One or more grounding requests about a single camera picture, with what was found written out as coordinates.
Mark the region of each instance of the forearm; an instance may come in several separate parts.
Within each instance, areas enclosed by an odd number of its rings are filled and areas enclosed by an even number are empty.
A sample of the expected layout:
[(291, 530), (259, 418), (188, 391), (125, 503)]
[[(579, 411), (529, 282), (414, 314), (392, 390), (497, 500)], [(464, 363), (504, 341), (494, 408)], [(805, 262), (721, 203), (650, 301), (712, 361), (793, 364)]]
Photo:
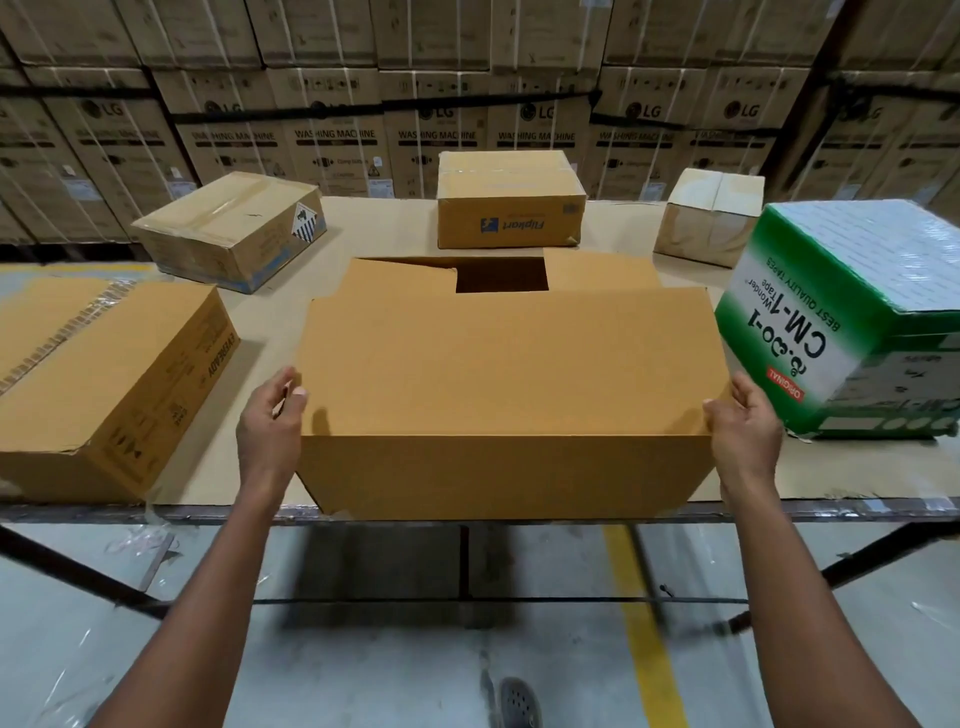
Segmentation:
[(274, 513), (237, 500), (206, 556), (90, 728), (223, 724)]
[(851, 630), (772, 484), (746, 492), (733, 512), (775, 725), (917, 726)]

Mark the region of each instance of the wall of boxes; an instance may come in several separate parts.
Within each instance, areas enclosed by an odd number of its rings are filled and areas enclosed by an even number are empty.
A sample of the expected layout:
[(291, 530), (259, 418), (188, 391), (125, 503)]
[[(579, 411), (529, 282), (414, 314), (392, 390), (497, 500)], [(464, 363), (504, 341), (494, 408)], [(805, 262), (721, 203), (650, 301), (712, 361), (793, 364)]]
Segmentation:
[[(757, 174), (777, 144), (776, 199), (960, 206), (960, 114), (942, 104), (891, 100), (839, 121), (785, 184), (824, 98), (805, 93), (800, 132), (779, 130), (851, 3), (839, 67), (852, 78), (960, 90), (956, 0), (924, 13), (909, 0), (0, 0), (0, 85), (87, 89), (0, 94), (0, 241), (135, 242), (134, 219), (233, 170), (431, 198), (449, 149), (563, 149), (590, 197), (653, 201), (687, 166)], [(595, 88), (593, 109), (576, 97), (173, 123)]]

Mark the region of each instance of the hand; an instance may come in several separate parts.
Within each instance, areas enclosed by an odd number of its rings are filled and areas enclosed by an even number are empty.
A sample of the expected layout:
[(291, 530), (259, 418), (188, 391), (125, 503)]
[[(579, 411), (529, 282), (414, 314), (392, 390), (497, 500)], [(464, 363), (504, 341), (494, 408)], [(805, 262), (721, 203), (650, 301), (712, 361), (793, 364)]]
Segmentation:
[[(283, 502), (283, 494), (300, 459), (300, 421), (307, 393), (294, 387), (297, 370), (284, 367), (253, 390), (237, 424), (237, 455), (240, 459), (240, 497), (250, 494), (273, 508)], [(276, 406), (283, 410), (274, 418)]]
[(704, 402), (724, 500), (733, 505), (750, 495), (779, 498), (774, 473), (783, 424), (763, 390), (747, 375), (738, 372), (731, 384), (736, 401)]

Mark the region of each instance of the metal table frame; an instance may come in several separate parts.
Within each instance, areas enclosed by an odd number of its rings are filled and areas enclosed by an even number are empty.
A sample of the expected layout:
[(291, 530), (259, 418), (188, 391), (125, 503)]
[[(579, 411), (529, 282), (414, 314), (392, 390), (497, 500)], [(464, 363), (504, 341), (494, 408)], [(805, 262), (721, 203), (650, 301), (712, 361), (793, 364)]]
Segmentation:
[[(795, 522), (903, 522), (905, 525), (886, 536), (864, 546), (856, 553), (844, 557), (822, 571), (832, 589), (849, 584), (872, 571), (891, 564), (914, 551), (940, 539), (960, 536), (960, 498), (873, 498), (840, 500), (785, 500), (784, 510)], [(156, 506), (154, 513), (172, 525), (220, 525), (229, 513), (229, 506), (173, 505)], [(86, 506), (86, 505), (20, 505), (0, 504), (0, 523), (103, 523), (103, 524), (141, 524), (146, 522), (146, 511), (142, 506)], [(729, 523), (731, 514), (719, 501), (691, 501), (684, 507), (663, 516), (640, 523)], [(473, 596), (469, 589), (469, 528), (482, 522), (457, 523), (460, 528), (460, 568), (459, 588), (456, 596), (434, 598), (361, 598), (361, 599), (255, 599), (254, 604), (279, 604), (310, 602), (317, 604), (350, 603), (504, 603), (504, 602), (648, 602), (668, 603), (707, 603), (707, 604), (746, 604), (746, 599), (724, 597), (660, 596), (651, 589), (649, 574), (644, 573), (648, 581), (647, 596), (517, 596), (517, 597), (479, 597)], [(506, 522), (511, 525), (581, 523), (610, 524), (616, 521), (576, 521), (576, 522)], [(327, 527), (351, 528), (366, 525), (365, 522), (338, 521), (321, 513), (316, 506), (283, 506), (274, 519), (274, 526), (283, 525), (324, 525)], [(436, 522), (436, 525), (451, 525), (450, 522)], [(43, 546), (0, 525), (0, 556), (6, 556), (40, 573), (99, 596), (118, 606), (133, 609), (156, 619), (163, 619), (172, 602), (162, 601), (147, 594), (154, 575), (162, 562), (167, 547), (173, 541), (169, 534), (163, 545), (157, 550), (153, 563), (147, 569), (139, 588), (134, 588), (91, 567), (81, 564), (52, 548)], [(640, 550), (638, 540), (635, 547)], [(645, 564), (643, 558), (638, 562)], [(751, 616), (745, 611), (728, 620), (723, 627), (736, 634), (749, 629)]]

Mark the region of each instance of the table top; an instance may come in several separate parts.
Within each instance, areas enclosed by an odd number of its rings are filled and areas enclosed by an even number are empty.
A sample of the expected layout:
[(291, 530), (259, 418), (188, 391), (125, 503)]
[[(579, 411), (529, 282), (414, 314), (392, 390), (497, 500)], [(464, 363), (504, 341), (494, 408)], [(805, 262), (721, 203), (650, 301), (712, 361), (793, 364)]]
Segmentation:
[[(226, 517), (239, 487), (233, 430), (247, 397), (253, 387), (293, 361), (308, 302), (336, 290), (352, 257), (541, 255), (540, 249), (438, 250), (436, 210), (434, 201), (324, 198), (326, 234), (256, 293), (221, 290), (242, 344), (152, 491), (150, 501), (158, 516), (193, 523), (221, 522)], [(581, 247), (651, 255), (662, 213), (662, 204), (589, 202)], [(724, 268), (664, 255), (653, 255), (653, 260), (664, 286), (705, 286), (714, 304), (731, 275)], [(38, 269), (38, 275), (44, 270)], [(960, 518), (960, 442), (939, 438), (811, 443), (788, 438), (778, 488), (787, 511), (798, 521)], [(143, 506), (0, 505), (0, 520), (13, 521), (144, 522), (145, 513)], [(684, 508), (655, 520), (729, 519), (712, 473)], [(329, 517), (320, 513), (294, 478), (276, 522), (325, 520)]]

